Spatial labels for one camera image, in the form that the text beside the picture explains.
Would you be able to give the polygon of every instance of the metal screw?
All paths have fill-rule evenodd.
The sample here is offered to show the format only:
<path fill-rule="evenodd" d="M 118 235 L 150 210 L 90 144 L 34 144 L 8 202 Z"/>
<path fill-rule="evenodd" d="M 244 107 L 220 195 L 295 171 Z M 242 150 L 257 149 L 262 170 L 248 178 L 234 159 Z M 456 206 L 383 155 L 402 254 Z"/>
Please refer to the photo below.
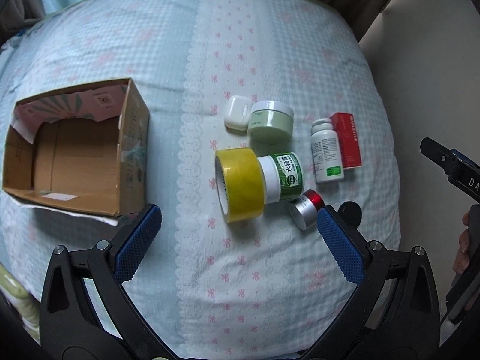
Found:
<path fill-rule="evenodd" d="M 62 254 L 64 250 L 65 247 L 63 245 L 58 245 L 53 249 L 53 254 Z"/>
<path fill-rule="evenodd" d="M 109 242 L 106 239 L 103 239 L 99 242 L 97 242 L 97 249 L 100 249 L 101 251 L 109 247 Z"/>
<path fill-rule="evenodd" d="M 379 251 L 382 249 L 382 244 L 378 241 L 372 241 L 369 246 L 373 251 Z"/>
<path fill-rule="evenodd" d="M 415 253 L 418 254 L 419 256 L 423 256 L 425 254 L 425 249 L 421 246 L 417 246 L 415 248 Z"/>

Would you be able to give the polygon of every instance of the open cardboard box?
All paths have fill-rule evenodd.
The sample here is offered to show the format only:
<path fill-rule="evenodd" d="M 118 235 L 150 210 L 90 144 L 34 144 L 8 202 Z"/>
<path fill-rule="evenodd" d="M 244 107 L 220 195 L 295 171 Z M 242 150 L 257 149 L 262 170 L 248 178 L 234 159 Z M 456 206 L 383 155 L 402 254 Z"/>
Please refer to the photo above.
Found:
<path fill-rule="evenodd" d="M 76 216 L 140 211 L 148 118 L 132 79 L 20 100 L 7 133 L 2 188 L 38 207 Z"/>

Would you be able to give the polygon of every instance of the blue gripper pad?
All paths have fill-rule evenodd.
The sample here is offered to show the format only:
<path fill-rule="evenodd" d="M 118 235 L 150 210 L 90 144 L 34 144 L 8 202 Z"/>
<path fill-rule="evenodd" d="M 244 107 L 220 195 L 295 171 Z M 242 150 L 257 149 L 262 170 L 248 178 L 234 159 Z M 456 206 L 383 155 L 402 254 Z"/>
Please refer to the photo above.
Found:
<path fill-rule="evenodd" d="M 318 212 L 317 229 L 342 270 L 345 279 L 359 286 L 365 276 L 363 258 L 325 208 Z"/>
<path fill-rule="evenodd" d="M 113 277 L 119 284 L 133 279 L 161 225 L 162 213 L 159 207 L 153 206 L 117 253 Z"/>

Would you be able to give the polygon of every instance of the wall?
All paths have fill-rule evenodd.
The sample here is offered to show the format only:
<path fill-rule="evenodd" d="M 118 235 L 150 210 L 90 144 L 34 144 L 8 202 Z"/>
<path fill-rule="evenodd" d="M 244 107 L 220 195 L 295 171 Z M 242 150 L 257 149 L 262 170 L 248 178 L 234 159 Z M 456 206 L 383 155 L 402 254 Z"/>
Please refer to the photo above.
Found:
<path fill-rule="evenodd" d="M 429 136 L 480 163 L 480 15 L 470 0 L 392 0 L 360 45 L 394 134 L 401 249 L 427 250 L 444 297 L 474 200 L 419 145 Z"/>

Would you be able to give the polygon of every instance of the green sticker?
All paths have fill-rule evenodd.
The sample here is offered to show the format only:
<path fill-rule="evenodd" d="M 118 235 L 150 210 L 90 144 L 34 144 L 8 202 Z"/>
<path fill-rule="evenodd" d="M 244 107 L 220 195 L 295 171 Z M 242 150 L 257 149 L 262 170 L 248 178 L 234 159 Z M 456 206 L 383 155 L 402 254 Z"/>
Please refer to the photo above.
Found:
<path fill-rule="evenodd" d="M 293 199 L 302 194 L 303 174 L 297 157 L 293 153 L 273 154 L 280 178 L 280 200 Z"/>
<path fill-rule="evenodd" d="M 336 176 L 342 173 L 342 169 L 339 166 L 327 168 L 327 176 Z"/>

